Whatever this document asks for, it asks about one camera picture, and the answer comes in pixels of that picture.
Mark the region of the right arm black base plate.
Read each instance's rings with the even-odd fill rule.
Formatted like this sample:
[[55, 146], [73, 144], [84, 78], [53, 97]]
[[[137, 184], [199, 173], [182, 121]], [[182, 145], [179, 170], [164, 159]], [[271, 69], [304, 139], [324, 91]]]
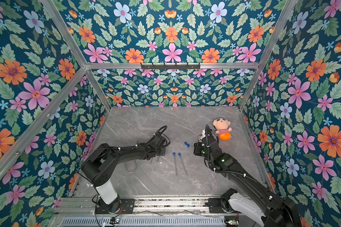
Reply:
[[210, 213], [232, 213], [234, 210], [228, 202], [221, 198], [209, 198], [205, 205], [209, 208]]

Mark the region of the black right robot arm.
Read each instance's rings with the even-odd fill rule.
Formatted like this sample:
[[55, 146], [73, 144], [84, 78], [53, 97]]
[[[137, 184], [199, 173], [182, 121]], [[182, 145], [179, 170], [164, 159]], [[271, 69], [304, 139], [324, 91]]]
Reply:
[[282, 198], [252, 177], [230, 154], [219, 147], [209, 125], [205, 126], [194, 144], [194, 155], [204, 159], [205, 166], [234, 182], [246, 196], [229, 189], [221, 196], [226, 212], [237, 211], [262, 227], [300, 227], [301, 217], [297, 205], [290, 198]]

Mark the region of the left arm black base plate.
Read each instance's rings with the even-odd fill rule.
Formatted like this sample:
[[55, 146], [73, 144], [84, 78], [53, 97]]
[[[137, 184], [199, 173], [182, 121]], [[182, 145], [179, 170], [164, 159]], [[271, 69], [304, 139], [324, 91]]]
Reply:
[[102, 199], [99, 199], [95, 205], [95, 214], [132, 214], [134, 207], [134, 199], [116, 198], [110, 204], [106, 204]]

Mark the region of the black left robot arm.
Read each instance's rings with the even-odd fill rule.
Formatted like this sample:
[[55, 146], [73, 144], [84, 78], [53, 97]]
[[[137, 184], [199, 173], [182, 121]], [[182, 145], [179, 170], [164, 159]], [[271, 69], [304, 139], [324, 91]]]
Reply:
[[164, 156], [170, 139], [164, 134], [168, 126], [157, 130], [147, 142], [137, 142], [133, 146], [115, 147], [107, 143], [94, 149], [81, 166], [85, 178], [98, 193], [95, 207], [101, 213], [117, 213], [121, 209], [120, 196], [111, 183], [111, 176], [118, 164], [133, 160], [150, 160]]

